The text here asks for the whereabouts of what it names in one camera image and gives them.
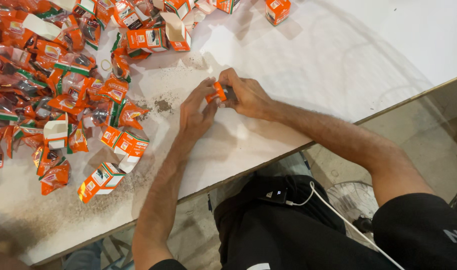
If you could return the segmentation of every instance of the dirt on table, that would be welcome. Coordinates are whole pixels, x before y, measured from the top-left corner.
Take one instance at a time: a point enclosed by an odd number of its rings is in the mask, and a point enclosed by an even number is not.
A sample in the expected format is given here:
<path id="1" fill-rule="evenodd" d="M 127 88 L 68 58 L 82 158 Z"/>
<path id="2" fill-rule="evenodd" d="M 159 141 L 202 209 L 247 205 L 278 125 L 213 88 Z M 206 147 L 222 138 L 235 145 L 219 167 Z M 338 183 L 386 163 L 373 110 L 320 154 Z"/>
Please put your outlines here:
<path id="1" fill-rule="evenodd" d="M 163 111 L 164 111 L 164 112 L 165 112 L 165 111 L 166 111 L 166 112 L 167 112 L 167 111 L 168 111 L 168 112 L 169 112 L 169 111 L 171 112 L 171 110 L 172 110 L 172 106 L 171 106 L 165 99 L 156 100 L 156 101 L 155 101 L 155 106 L 157 107 L 157 112 L 158 112 L 158 113 L 159 113 L 159 112 L 161 113 L 161 112 L 163 112 Z"/>

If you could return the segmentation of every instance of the open cardboard box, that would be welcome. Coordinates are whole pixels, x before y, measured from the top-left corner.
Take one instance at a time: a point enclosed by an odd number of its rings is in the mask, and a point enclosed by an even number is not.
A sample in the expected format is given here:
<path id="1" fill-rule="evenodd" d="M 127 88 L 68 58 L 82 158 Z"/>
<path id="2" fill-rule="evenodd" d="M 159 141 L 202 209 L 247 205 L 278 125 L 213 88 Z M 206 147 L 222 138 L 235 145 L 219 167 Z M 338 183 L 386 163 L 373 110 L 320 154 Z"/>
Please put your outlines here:
<path id="1" fill-rule="evenodd" d="M 57 120 L 48 121 L 44 127 L 45 145 L 50 149 L 67 147 L 69 136 L 69 118 L 67 113 Z"/>
<path id="2" fill-rule="evenodd" d="M 192 39 L 182 20 L 175 13 L 162 12 L 160 15 L 166 22 L 165 33 L 174 50 L 189 51 Z"/>

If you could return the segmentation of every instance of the floor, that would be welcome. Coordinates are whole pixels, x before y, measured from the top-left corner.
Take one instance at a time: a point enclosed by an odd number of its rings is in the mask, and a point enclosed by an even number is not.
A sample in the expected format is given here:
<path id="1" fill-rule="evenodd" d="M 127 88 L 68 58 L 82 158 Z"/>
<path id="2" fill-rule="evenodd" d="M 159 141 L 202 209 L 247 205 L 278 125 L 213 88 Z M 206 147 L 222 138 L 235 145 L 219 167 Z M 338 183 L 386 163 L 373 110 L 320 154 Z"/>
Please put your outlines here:
<path id="1" fill-rule="evenodd" d="M 450 201 L 457 192 L 457 82 L 407 103 L 362 124 L 400 145 L 436 193 Z M 371 183 L 368 172 L 336 156 L 321 145 L 304 150 L 312 173 L 325 188 L 345 181 Z M 131 243 L 133 229 L 104 240 L 102 268 L 128 249 L 113 245 L 113 239 Z M 220 269 L 220 241 L 201 195 L 177 207 L 168 239 L 170 251 L 188 270 Z"/>

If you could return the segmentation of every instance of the charging cable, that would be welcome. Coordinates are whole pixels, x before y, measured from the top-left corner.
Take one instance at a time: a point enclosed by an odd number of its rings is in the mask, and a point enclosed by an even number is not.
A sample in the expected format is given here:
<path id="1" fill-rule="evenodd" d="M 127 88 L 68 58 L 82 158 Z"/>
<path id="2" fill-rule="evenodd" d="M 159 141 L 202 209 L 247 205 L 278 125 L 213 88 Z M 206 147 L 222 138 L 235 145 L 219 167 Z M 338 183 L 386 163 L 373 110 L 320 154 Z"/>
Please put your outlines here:
<path id="1" fill-rule="evenodd" d="M 363 233 L 361 233 L 359 230 L 357 230 L 357 228 L 355 228 L 354 225 L 352 225 L 350 222 L 348 222 L 342 215 L 340 215 L 337 210 L 335 210 L 329 203 L 327 203 L 324 199 L 322 199 L 322 197 L 318 194 L 318 192 L 315 190 L 315 184 L 313 183 L 313 181 L 310 181 L 310 187 L 312 188 L 312 193 L 310 193 L 310 196 L 309 198 L 304 201 L 303 203 L 301 204 L 296 204 L 296 203 L 293 203 L 291 201 L 286 201 L 285 204 L 287 205 L 295 205 L 295 206 L 301 206 L 301 205 L 304 205 L 306 204 L 310 198 L 312 197 L 312 195 L 315 193 L 317 195 L 318 198 L 321 199 L 321 201 L 328 206 L 328 208 L 330 208 L 330 210 L 332 210 L 335 214 L 337 214 L 337 216 L 339 216 L 341 219 L 343 219 L 343 221 L 348 224 L 352 229 L 354 229 L 356 232 L 358 232 L 358 234 L 360 236 L 362 236 L 365 241 L 369 242 L 372 246 L 374 246 L 382 255 L 384 255 L 389 261 L 391 261 L 396 267 L 398 267 L 400 270 L 405 270 L 402 266 L 400 266 L 396 261 L 394 261 L 390 256 L 388 256 L 388 254 L 386 254 L 381 248 L 379 248 L 374 242 L 370 241 L 369 238 L 367 238 L 367 236 L 365 236 Z"/>

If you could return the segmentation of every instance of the white table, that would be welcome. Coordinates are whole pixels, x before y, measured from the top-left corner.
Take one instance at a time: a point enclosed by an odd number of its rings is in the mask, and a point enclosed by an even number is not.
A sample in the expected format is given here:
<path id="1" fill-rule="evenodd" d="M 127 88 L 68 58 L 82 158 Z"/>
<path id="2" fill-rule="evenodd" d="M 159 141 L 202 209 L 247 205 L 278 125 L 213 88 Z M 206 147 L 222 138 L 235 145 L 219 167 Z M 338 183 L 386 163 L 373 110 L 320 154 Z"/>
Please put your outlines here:
<path id="1" fill-rule="evenodd" d="M 277 27 L 264 9 L 263 1 L 242 0 L 233 15 L 216 10 L 192 32 L 191 52 L 131 65 L 129 96 L 153 108 L 141 122 L 151 143 L 111 194 L 87 205 L 76 194 L 101 162 L 118 159 L 98 140 L 89 140 L 89 153 L 67 156 L 72 180 L 48 196 L 40 194 L 31 150 L 21 146 L 0 169 L 0 241 L 16 242 L 20 258 L 32 264 L 136 219 L 178 131 L 180 103 L 228 67 L 259 80 L 274 99 L 350 122 L 457 77 L 457 0 L 297 0 Z M 109 58 L 116 32 L 102 33 L 98 63 Z M 171 109 L 157 111 L 161 100 Z M 179 198 L 309 142 L 283 125 L 220 109 L 191 154 Z"/>

